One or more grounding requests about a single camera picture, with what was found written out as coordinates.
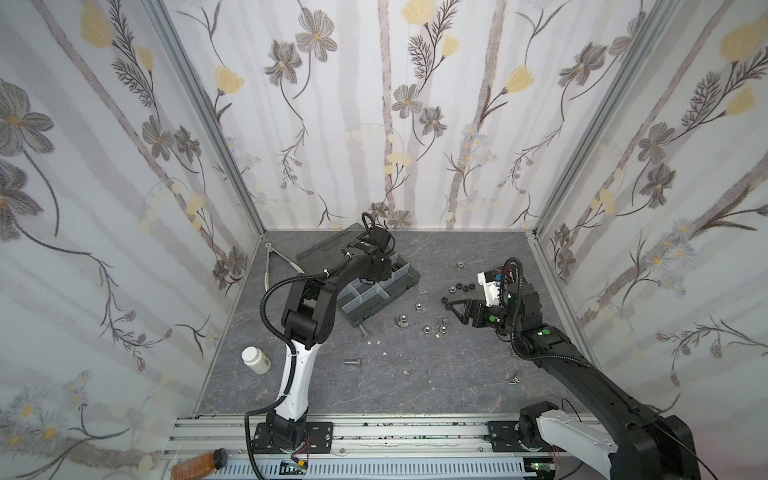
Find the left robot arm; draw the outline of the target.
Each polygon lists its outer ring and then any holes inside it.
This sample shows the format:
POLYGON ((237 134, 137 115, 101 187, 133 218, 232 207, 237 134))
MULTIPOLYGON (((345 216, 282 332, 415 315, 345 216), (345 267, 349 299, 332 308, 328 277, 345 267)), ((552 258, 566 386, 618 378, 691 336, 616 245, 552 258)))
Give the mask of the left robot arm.
POLYGON ((355 280, 370 283, 392 276, 391 254, 396 245, 390 231, 369 212, 361 214, 364 230, 342 250, 341 261, 316 274, 300 274, 269 287, 260 302, 260 318, 267 330, 286 345, 281 392, 270 405, 244 414, 247 455, 257 479, 256 440, 250 428, 253 416, 264 414, 274 444, 294 452, 309 445, 307 415, 309 385, 320 346, 335 324, 340 292, 355 280), (281 287, 290 288, 281 317, 282 330, 268 319, 267 304, 281 287))

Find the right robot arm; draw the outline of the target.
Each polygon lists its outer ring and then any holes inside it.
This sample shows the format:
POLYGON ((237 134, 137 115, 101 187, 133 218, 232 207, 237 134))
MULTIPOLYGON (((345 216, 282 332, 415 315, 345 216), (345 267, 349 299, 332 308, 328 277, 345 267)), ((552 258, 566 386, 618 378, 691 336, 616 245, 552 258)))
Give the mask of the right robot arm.
POLYGON ((527 448, 556 446, 607 479, 698 479, 691 429, 622 390, 555 326, 544 322, 539 294, 511 257, 479 274, 481 299, 445 300, 464 325, 491 328, 515 355, 556 378, 596 418, 595 429, 551 402, 521 409, 517 436, 527 448))

